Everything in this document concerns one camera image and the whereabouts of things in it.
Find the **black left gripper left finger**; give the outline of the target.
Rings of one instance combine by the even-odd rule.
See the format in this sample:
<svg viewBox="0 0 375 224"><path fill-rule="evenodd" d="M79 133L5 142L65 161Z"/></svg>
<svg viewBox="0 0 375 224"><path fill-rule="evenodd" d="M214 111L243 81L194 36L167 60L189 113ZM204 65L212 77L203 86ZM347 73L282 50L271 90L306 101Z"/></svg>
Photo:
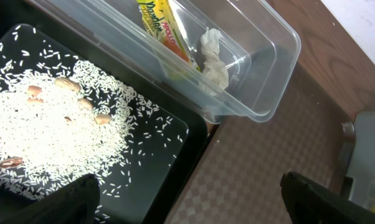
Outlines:
<svg viewBox="0 0 375 224"><path fill-rule="evenodd" d="M92 174L35 202L0 188L0 223L93 223L99 202L100 188Z"/></svg>

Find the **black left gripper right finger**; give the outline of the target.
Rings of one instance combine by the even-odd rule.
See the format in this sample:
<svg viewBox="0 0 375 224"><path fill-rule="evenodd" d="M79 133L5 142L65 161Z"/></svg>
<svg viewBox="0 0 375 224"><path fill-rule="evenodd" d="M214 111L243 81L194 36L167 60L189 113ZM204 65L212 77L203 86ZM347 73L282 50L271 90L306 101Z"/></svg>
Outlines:
<svg viewBox="0 0 375 224"><path fill-rule="evenodd" d="M375 224L375 213L297 172L283 174L280 186L293 224Z"/></svg>

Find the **yellow green snack wrapper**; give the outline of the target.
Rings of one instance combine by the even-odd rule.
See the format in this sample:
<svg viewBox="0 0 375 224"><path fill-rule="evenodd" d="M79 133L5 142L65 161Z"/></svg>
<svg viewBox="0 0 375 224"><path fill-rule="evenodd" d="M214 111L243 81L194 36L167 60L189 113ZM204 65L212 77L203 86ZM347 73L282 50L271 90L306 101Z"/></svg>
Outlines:
<svg viewBox="0 0 375 224"><path fill-rule="evenodd" d="M168 0L136 0L146 31L196 70L201 70L191 55Z"/></svg>

